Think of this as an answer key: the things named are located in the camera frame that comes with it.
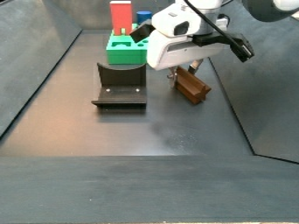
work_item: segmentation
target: green block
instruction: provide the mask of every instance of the green block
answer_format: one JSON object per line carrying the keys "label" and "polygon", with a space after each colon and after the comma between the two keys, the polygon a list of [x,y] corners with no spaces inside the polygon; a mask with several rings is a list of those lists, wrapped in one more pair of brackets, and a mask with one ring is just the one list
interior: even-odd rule
{"label": "green block", "polygon": [[107,42],[108,64],[144,64],[148,38],[135,43],[131,36],[115,36],[113,31]]}

